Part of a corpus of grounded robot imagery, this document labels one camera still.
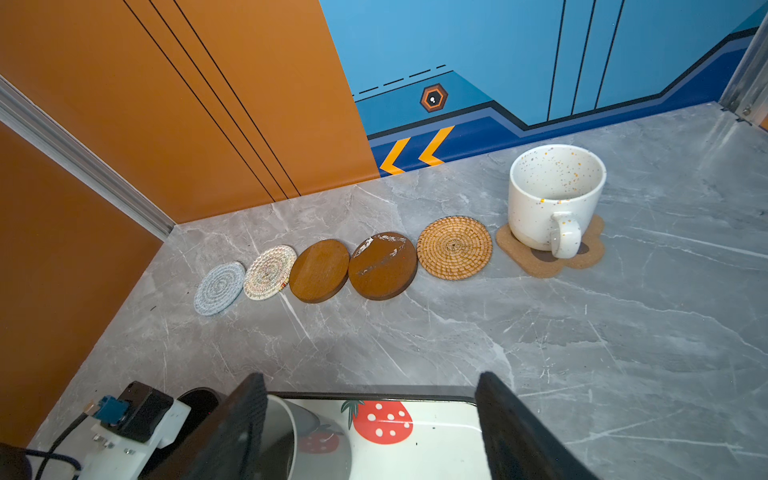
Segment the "dark brown scratched coaster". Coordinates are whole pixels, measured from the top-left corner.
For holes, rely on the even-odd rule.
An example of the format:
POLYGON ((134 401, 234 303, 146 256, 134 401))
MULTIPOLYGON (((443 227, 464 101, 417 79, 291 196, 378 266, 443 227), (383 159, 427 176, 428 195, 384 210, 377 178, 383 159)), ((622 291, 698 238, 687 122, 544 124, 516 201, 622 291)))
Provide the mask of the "dark brown scratched coaster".
POLYGON ((381 232, 364 240, 350 257, 348 277, 364 298, 389 300, 404 292, 418 270, 413 243, 397 232, 381 232))

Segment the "grey blue woven coaster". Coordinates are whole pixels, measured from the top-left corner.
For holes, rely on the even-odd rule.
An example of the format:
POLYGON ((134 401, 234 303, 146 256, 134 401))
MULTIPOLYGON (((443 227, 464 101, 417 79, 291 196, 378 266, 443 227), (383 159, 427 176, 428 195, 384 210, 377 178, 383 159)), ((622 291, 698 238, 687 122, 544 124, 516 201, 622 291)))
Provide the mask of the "grey blue woven coaster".
POLYGON ((245 267, 238 261, 211 269, 195 293, 193 306, 196 313, 209 317, 226 310, 242 292, 245 273, 245 267))

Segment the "aluminium corner post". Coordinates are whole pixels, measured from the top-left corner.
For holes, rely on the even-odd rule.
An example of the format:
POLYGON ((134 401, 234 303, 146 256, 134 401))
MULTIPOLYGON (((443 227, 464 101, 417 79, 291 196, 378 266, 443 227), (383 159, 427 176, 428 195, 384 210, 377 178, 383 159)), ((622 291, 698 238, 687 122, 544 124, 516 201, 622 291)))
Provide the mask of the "aluminium corner post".
POLYGON ((719 104, 738 121, 767 129, 767 17, 764 17, 719 104))
POLYGON ((1 79, 1 122, 158 239, 175 222, 6 78, 1 79))

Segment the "white speckled mug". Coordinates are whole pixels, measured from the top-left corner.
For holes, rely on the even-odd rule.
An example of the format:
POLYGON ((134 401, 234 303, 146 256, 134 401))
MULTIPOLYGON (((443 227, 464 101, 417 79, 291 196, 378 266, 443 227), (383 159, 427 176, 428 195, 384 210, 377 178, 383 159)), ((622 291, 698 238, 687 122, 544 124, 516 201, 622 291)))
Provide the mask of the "white speckled mug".
POLYGON ((603 161, 578 146, 548 144, 522 153, 509 172, 512 235, 558 259, 575 257, 606 180, 603 161))

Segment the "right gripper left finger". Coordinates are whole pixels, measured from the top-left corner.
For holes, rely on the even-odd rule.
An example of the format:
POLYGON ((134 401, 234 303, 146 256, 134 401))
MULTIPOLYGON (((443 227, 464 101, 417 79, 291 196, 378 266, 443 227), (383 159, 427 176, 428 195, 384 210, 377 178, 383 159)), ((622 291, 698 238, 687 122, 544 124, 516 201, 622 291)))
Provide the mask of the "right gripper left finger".
POLYGON ((260 479, 258 463, 267 406, 263 375, 248 375, 147 477, 260 479))

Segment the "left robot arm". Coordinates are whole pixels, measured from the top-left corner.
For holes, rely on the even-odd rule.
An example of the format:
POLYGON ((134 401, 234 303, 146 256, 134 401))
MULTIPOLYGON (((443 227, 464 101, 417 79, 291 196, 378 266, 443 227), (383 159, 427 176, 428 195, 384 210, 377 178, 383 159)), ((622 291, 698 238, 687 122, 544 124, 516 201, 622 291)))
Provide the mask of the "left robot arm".
POLYGON ((25 451, 0 443, 0 480, 31 480, 32 468, 25 451))

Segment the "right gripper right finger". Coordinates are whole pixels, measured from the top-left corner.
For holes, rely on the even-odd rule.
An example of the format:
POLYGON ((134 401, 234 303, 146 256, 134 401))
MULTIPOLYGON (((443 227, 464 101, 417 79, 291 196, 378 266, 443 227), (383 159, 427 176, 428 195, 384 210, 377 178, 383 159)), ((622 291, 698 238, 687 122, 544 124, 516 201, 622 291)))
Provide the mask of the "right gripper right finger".
POLYGON ((480 375, 474 398, 493 479, 596 477, 494 373, 480 375))

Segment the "right aluminium corner post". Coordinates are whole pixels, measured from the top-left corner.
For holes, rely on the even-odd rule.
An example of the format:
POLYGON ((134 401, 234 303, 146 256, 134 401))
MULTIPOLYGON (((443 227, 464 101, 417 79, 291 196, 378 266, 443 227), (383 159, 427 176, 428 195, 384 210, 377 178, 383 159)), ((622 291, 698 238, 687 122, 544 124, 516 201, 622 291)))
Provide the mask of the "right aluminium corner post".
POLYGON ((767 17, 764 17, 719 104, 738 121, 767 129, 767 17))

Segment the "grey metal mug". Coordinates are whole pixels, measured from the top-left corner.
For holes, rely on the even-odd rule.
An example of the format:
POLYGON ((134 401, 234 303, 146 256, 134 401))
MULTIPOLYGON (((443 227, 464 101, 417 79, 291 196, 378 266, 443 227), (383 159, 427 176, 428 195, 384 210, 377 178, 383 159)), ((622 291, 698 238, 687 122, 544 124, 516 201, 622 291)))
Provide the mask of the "grey metal mug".
POLYGON ((352 452, 339 425, 300 405, 269 395, 258 479, 348 479, 352 452))

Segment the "plain brown wooden coaster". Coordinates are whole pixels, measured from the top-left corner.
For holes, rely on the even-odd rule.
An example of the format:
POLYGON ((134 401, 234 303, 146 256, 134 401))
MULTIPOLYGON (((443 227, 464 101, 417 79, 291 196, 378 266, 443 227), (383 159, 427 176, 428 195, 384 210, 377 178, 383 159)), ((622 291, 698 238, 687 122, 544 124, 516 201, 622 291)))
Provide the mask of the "plain brown wooden coaster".
POLYGON ((319 241, 296 259, 289 277, 293 295, 302 302, 315 304, 332 298, 348 279, 350 254, 335 239, 319 241))

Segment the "left aluminium corner post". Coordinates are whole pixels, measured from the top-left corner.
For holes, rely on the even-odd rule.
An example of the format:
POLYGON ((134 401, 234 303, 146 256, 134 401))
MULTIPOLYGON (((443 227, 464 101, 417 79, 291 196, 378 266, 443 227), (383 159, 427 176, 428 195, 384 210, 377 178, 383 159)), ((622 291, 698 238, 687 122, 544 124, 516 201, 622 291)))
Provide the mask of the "left aluminium corner post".
POLYGON ((175 222, 6 78, 1 79, 1 122, 158 239, 175 222))

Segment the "woven rattan coaster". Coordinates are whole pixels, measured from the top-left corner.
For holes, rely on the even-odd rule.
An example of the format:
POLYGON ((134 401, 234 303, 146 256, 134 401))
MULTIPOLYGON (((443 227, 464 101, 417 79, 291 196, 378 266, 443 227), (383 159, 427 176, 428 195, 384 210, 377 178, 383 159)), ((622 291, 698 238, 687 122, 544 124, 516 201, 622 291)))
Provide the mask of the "woven rattan coaster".
POLYGON ((463 280, 490 261, 493 242, 487 228, 467 216, 448 216, 429 224, 419 235, 420 265, 443 280, 463 280))

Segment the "paw shaped wooden coaster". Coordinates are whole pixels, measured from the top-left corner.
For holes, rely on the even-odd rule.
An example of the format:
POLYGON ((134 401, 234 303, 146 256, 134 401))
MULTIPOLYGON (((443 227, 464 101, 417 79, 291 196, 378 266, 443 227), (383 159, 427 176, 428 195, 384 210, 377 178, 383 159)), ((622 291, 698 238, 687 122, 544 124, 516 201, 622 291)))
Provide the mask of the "paw shaped wooden coaster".
POLYGON ((604 220, 595 214, 577 255, 571 259, 557 259, 551 252, 539 251, 523 245, 513 236, 508 224, 497 230, 495 240, 501 250, 525 273, 544 279, 555 277, 564 268, 581 270, 598 264, 605 254, 605 246, 601 240, 604 226, 604 220))

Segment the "strawberry print serving tray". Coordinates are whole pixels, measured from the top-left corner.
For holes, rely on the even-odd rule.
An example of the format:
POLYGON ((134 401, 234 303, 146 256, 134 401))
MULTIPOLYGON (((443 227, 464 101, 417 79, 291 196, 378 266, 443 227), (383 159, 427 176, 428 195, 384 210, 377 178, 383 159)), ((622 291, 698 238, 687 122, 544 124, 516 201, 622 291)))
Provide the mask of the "strawberry print serving tray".
POLYGON ((488 479, 469 400, 271 394, 336 422, 348 436, 348 479, 488 479))

